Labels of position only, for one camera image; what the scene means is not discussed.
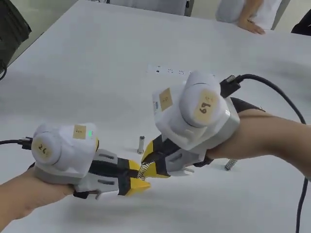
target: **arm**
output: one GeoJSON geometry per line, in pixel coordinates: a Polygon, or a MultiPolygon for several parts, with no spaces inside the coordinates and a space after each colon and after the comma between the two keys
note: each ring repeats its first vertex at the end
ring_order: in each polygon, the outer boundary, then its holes
{"type": "Polygon", "coordinates": [[[18,218],[18,214],[22,212],[23,205],[12,193],[7,185],[0,186],[0,232],[10,224],[11,221],[18,218]]]}
{"type": "Polygon", "coordinates": [[[267,154],[285,160],[311,178],[311,127],[259,110],[239,113],[240,126],[209,158],[246,159],[267,154]]]}
{"type": "Polygon", "coordinates": [[[246,3],[239,16],[239,22],[247,21],[254,13],[257,12],[264,0],[246,0],[246,3]]]}
{"type": "Polygon", "coordinates": [[[42,182],[33,175],[32,169],[0,185],[0,232],[13,220],[57,202],[73,191],[69,185],[42,182]]]}

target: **cable connector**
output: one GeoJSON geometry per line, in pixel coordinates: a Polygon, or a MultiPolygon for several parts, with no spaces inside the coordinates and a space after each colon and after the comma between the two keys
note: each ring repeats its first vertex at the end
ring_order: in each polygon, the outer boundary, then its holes
{"type": "Polygon", "coordinates": [[[234,92],[240,89],[240,84],[237,81],[237,78],[234,75],[229,76],[228,78],[220,82],[220,95],[223,98],[227,98],[232,95],[234,92]]]}
{"type": "Polygon", "coordinates": [[[18,141],[18,144],[21,145],[24,150],[31,150],[31,144],[33,142],[32,137],[25,137],[18,141]]]}

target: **number label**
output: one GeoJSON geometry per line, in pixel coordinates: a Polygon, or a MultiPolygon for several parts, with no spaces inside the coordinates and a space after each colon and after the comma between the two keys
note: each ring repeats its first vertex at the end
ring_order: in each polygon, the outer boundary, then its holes
{"type": "Polygon", "coordinates": [[[202,90],[199,96],[198,105],[194,110],[194,117],[196,120],[208,124],[217,104],[218,97],[214,92],[207,89],[202,90]]]}
{"type": "Polygon", "coordinates": [[[50,158],[52,151],[41,141],[41,139],[36,139],[32,143],[32,150],[35,150],[36,153],[44,160],[50,158]]]}
{"type": "Polygon", "coordinates": [[[164,90],[159,95],[159,99],[160,99],[160,105],[161,105],[162,111],[164,111],[165,109],[171,107],[172,104],[173,104],[173,100],[172,100],[172,96],[171,96],[171,90],[169,88],[164,90]]]}
{"type": "Polygon", "coordinates": [[[73,128],[72,138],[85,139],[86,138],[86,126],[85,125],[75,125],[73,128]]]}

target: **small metal cylinder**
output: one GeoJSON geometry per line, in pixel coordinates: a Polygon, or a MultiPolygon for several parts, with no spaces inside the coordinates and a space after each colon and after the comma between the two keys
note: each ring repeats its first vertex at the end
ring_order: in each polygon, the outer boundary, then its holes
{"type": "Polygon", "coordinates": [[[144,153],[144,143],[145,143],[145,136],[140,136],[139,137],[138,149],[137,149],[138,154],[144,153]]]}
{"type": "Polygon", "coordinates": [[[225,165],[225,170],[230,171],[233,168],[233,166],[237,163],[237,161],[238,160],[236,159],[230,159],[228,163],[225,165]]]}

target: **human hand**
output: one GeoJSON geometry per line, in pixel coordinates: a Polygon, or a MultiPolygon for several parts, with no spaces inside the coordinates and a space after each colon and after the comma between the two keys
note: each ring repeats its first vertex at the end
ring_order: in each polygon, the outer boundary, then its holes
{"type": "Polygon", "coordinates": [[[284,145],[283,123],[266,112],[250,109],[239,113],[240,125],[234,134],[224,143],[207,150],[211,159],[245,159],[262,155],[277,155],[284,145]]]}
{"type": "Polygon", "coordinates": [[[29,215],[34,209],[57,202],[73,194],[74,189],[69,185],[45,183],[34,176],[33,168],[11,179],[2,185],[14,200],[16,219],[29,215]]]}
{"type": "Polygon", "coordinates": [[[257,26],[254,22],[250,20],[239,20],[238,26],[254,34],[260,34],[260,35],[265,34],[264,29],[257,26]]]}

